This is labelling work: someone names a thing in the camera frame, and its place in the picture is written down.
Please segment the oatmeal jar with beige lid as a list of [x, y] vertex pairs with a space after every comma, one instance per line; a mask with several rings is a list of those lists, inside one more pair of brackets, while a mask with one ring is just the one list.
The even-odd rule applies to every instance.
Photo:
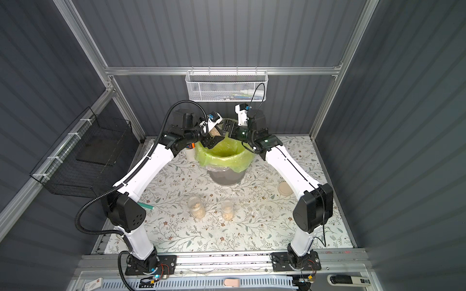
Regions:
[[225, 137], [223, 131], [223, 123], [214, 124], [213, 122], [208, 122], [209, 135], [211, 137]]

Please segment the beige jar lid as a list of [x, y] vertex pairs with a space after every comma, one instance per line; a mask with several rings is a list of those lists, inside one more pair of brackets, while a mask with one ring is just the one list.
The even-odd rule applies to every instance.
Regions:
[[277, 190], [281, 196], [288, 197], [294, 194], [294, 191], [291, 189], [290, 185], [286, 182], [281, 182]]

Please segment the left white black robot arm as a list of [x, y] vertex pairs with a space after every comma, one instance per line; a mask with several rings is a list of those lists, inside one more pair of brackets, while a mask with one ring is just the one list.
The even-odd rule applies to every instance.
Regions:
[[161, 136], [147, 154], [121, 180], [112, 194], [109, 203], [108, 218], [121, 233], [129, 253], [141, 261], [155, 256], [155, 247], [150, 242], [144, 228], [146, 211], [138, 204], [144, 190], [155, 176], [188, 145], [214, 141], [210, 132], [220, 124], [223, 118], [212, 112], [198, 121], [186, 110], [176, 110], [170, 126], [161, 131]]

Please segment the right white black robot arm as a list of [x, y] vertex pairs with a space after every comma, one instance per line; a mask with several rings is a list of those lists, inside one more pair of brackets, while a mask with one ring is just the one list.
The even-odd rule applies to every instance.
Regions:
[[223, 121], [221, 135], [247, 144], [249, 151], [275, 168], [296, 196], [292, 217], [297, 230], [285, 253], [270, 254], [274, 271], [321, 270], [319, 256], [312, 245], [317, 239], [316, 232], [324, 231], [333, 215], [333, 188], [328, 183], [320, 184], [303, 170], [282, 141], [268, 132], [260, 110], [242, 110], [237, 121]]

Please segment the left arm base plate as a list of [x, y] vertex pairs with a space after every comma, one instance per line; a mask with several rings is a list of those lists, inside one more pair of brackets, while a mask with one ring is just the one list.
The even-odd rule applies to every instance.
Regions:
[[176, 264], [177, 256], [175, 255], [151, 256], [146, 260], [129, 255], [125, 275], [173, 275]]

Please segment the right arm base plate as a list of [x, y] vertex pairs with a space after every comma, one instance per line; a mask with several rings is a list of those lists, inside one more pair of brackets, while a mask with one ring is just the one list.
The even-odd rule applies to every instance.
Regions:
[[273, 252], [269, 255], [273, 271], [310, 271], [316, 272], [322, 269], [320, 259], [316, 251], [310, 251], [303, 257], [296, 257], [288, 252]]

